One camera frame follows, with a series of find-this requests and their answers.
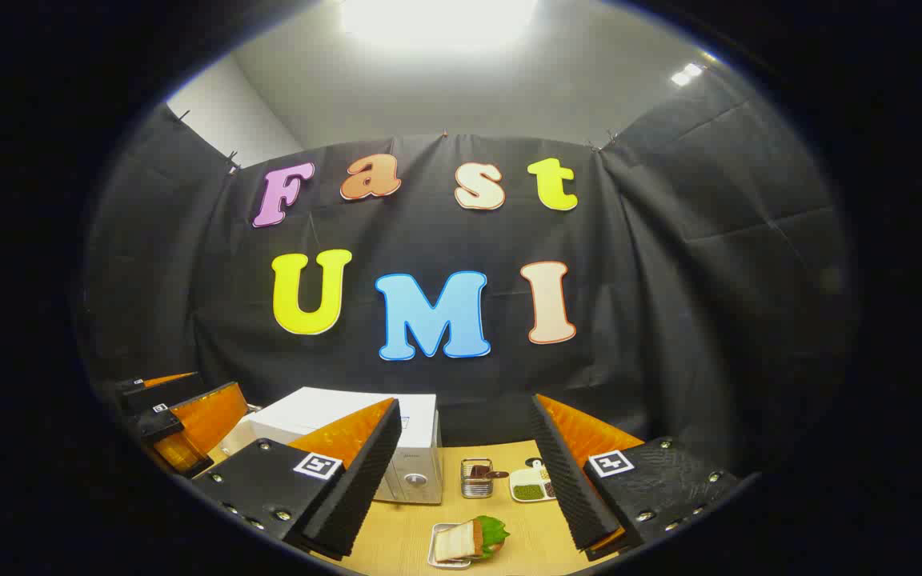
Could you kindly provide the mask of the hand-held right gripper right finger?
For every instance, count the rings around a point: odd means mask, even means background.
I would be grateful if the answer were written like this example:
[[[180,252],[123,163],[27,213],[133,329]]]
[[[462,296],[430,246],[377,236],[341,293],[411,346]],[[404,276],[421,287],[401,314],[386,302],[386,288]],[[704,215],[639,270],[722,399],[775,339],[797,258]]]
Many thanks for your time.
[[[687,529],[740,479],[670,435],[644,441],[535,394],[533,438],[577,550],[626,553]]]

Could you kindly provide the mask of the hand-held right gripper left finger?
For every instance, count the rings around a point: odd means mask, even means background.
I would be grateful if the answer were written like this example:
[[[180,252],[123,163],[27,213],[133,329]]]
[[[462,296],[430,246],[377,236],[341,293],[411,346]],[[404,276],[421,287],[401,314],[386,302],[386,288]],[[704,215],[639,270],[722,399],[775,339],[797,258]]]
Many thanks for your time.
[[[384,398],[296,438],[257,438],[191,481],[256,533],[333,560],[351,554],[402,433]]]

